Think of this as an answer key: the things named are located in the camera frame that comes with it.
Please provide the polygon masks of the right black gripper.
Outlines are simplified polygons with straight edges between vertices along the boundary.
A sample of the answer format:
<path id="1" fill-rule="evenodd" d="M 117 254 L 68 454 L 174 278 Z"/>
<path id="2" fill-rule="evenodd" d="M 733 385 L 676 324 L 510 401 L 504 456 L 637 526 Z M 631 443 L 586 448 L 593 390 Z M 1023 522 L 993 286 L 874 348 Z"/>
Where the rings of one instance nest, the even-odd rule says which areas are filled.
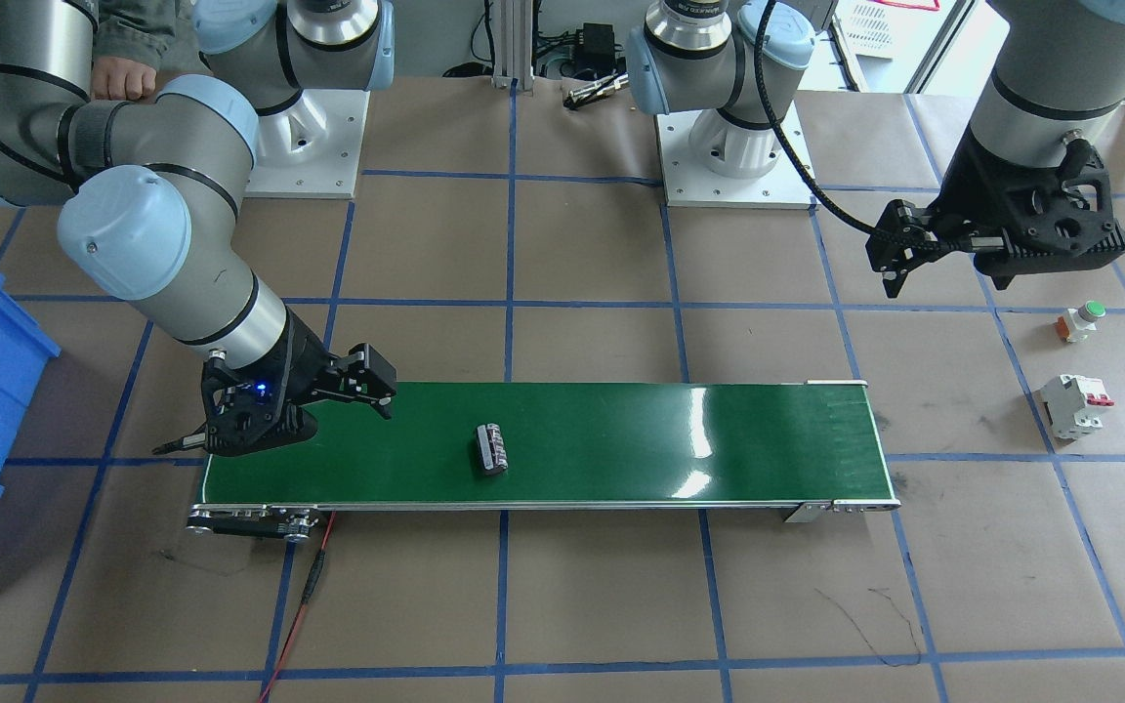
<path id="1" fill-rule="evenodd" d="M 362 403 L 390 420 L 397 370 L 370 344 L 335 357 L 294 310 L 266 357 L 233 369 L 223 357 L 207 357 L 201 397 L 205 422 L 190 434 L 152 449 L 155 457 L 201 449 L 240 457 L 299 443 L 314 435 L 318 421 L 302 406 L 334 400 Z"/>

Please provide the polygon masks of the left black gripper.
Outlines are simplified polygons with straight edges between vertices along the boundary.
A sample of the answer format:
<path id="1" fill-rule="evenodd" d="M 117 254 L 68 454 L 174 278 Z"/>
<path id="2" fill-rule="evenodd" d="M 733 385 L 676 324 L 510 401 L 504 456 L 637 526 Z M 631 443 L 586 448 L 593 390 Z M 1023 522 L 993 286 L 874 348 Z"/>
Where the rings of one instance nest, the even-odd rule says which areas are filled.
<path id="1" fill-rule="evenodd" d="M 865 250 L 886 298 L 920 265 L 972 252 L 979 274 L 1005 292 L 1019 274 L 1106 267 L 1125 254 L 1110 174 L 1089 139 L 1071 139 L 1048 166 L 1022 166 L 965 133 L 937 199 L 885 205 Z"/>

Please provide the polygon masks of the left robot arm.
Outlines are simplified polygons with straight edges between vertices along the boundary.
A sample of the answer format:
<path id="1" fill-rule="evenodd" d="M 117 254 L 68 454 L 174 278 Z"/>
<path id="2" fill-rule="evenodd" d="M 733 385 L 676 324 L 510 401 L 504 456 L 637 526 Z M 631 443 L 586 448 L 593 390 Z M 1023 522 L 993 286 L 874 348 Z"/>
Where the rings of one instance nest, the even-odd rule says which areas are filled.
<path id="1" fill-rule="evenodd" d="M 1009 31 L 943 175 L 919 208 L 896 199 L 875 226 L 836 205 L 784 126 L 814 49 L 793 4 L 656 1 L 626 43 L 634 103 L 699 111 L 691 148 L 719 174 L 796 170 L 818 204 L 866 235 L 885 294 L 952 252 L 1005 289 L 1020 274 L 1094 270 L 1125 253 L 1110 174 L 1094 139 L 1125 98 L 1125 1 L 996 1 Z"/>

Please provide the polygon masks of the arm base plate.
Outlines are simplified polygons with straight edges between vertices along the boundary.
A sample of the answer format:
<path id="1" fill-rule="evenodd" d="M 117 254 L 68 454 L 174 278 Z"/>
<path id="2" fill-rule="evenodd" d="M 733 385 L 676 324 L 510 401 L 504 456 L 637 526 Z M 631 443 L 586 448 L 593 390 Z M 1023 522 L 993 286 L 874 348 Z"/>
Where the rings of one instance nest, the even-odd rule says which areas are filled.
<path id="1" fill-rule="evenodd" d="M 736 126 L 716 108 L 659 115 L 655 126 L 669 206 L 806 210 L 814 202 L 773 130 Z"/>
<path id="2" fill-rule="evenodd" d="M 369 98 L 358 90 L 313 89 L 262 117 L 245 196 L 352 200 Z"/>

